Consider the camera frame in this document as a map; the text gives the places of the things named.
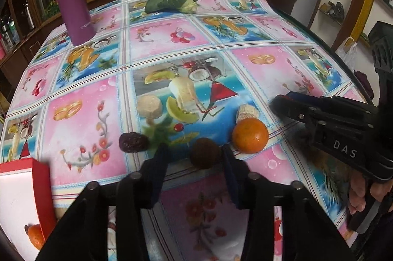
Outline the green leafy vegetable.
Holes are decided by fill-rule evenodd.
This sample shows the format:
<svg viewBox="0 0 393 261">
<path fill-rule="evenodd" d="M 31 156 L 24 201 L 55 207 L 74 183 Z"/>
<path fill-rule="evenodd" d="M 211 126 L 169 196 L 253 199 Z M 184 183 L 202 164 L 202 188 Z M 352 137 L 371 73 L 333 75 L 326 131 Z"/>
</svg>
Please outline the green leafy vegetable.
<svg viewBox="0 0 393 261">
<path fill-rule="evenodd" d="M 156 12 L 181 12 L 195 14 L 200 0 L 148 0 L 144 11 L 147 14 Z"/>
</svg>

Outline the brown chestnut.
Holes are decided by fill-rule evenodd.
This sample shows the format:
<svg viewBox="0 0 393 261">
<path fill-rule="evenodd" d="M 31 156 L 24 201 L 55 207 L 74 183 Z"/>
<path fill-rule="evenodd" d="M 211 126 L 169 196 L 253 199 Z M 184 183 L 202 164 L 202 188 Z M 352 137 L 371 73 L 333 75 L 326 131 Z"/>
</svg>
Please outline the brown chestnut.
<svg viewBox="0 0 393 261">
<path fill-rule="evenodd" d="M 190 162 L 198 169 L 210 169 L 221 160 L 221 148 L 211 139 L 197 139 L 191 147 Z"/>
</svg>

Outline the red box with white inside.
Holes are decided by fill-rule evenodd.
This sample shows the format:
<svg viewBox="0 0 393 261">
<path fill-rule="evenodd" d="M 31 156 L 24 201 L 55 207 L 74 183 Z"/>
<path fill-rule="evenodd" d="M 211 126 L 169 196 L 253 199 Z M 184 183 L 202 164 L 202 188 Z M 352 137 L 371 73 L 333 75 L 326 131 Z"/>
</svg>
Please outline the red box with white inside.
<svg viewBox="0 0 393 261">
<path fill-rule="evenodd" d="M 25 227 L 46 240 L 57 224 L 49 166 L 35 159 L 1 164 L 1 230 L 23 260 L 35 260 L 39 250 Z"/>
</svg>

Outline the white plastic bag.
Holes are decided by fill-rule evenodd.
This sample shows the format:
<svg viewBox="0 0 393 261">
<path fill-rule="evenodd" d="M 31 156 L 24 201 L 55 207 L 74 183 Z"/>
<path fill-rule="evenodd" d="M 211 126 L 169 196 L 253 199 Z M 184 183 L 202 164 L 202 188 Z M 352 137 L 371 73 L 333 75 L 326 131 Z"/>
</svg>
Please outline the white plastic bag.
<svg viewBox="0 0 393 261">
<path fill-rule="evenodd" d="M 336 50 L 338 57 L 354 72 L 356 66 L 356 47 L 357 42 L 352 38 L 346 38 Z"/>
</svg>

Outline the orange tangerine on table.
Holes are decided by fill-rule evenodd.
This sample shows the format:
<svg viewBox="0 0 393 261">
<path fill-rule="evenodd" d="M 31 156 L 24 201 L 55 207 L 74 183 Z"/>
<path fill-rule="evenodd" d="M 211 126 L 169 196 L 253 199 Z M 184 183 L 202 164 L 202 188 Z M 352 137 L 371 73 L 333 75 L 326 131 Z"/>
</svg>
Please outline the orange tangerine on table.
<svg viewBox="0 0 393 261">
<path fill-rule="evenodd" d="M 232 131 L 232 144 L 244 154 L 263 150 L 268 142 L 268 130 L 262 121 L 249 117 L 239 121 Z"/>
</svg>

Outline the orange tangerine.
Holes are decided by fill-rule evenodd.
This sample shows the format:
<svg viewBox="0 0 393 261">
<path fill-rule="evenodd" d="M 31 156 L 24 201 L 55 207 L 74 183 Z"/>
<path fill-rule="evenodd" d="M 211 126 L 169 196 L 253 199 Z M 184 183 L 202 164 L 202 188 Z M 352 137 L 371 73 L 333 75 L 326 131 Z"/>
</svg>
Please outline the orange tangerine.
<svg viewBox="0 0 393 261">
<path fill-rule="evenodd" d="M 262 121 L 249 117 L 239 121 L 232 131 L 232 144 L 244 154 L 263 150 L 268 142 L 268 130 Z"/>
<path fill-rule="evenodd" d="M 45 244 L 40 224 L 25 225 L 26 235 L 29 237 L 31 244 L 38 250 L 42 249 Z"/>
</svg>

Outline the colourful printed tablecloth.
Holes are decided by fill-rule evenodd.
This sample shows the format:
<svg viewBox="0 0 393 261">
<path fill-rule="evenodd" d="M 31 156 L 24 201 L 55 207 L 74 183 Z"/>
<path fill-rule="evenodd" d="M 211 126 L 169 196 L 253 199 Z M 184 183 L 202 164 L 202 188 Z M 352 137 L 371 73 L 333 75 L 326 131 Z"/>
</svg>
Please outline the colourful printed tablecloth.
<svg viewBox="0 0 393 261">
<path fill-rule="evenodd" d="M 172 161 L 158 203 L 143 212 L 152 260 L 239 260 L 248 214 L 235 208 L 217 167 L 199 170 L 188 154 L 200 138 L 232 139 L 242 104 L 267 127 L 265 148 L 237 157 L 267 179 L 299 180 L 348 244 L 345 174 L 333 159 L 312 164 L 291 135 L 298 122 L 270 110 L 289 91 L 363 100 L 346 66 L 266 0 L 201 0 L 195 14 L 147 14 L 147 0 L 117 0 L 92 11 L 96 35 L 74 46 L 64 26 L 51 31 L 25 69 L 1 132 L 1 161 L 49 166 L 53 207 L 63 212 L 84 186 L 118 182 L 161 143 Z M 157 96 L 163 114 L 141 117 L 137 99 Z M 125 153 L 123 133 L 149 138 Z"/>
</svg>

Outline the dark dried date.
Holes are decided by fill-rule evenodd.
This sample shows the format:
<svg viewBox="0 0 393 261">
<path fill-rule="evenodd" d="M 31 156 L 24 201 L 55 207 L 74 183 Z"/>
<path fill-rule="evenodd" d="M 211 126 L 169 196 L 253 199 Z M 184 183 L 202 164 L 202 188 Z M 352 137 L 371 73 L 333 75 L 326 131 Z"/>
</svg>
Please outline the dark dried date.
<svg viewBox="0 0 393 261">
<path fill-rule="evenodd" d="M 149 138 L 137 132 L 123 133 L 119 137 L 119 147 L 125 153 L 146 151 L 149 145 Z"/>
</svg>

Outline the beige yam piece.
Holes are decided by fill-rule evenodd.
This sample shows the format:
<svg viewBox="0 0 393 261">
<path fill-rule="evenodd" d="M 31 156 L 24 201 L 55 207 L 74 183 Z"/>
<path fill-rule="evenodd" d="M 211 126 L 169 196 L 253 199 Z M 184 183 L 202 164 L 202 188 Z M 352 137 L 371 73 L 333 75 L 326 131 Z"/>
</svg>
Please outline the beige yam piece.
<svg viewBox="0 0 393 261">
<path fill-rule="evenodd" d="M 143 95 L 137 99 L 137 112 L 141 117 L 157 119 L 163 114 L 163 105 L 157 96 Z"/>
<path fill-rule="evenodd" d="M 248 118 L 255 118 L 258 119 L 260 117 L 260 113 L 258 109 L 249 104 L 242 104 L 236 114 L 236 123 L 239 123 L 240 121 Z"/>
</svg>

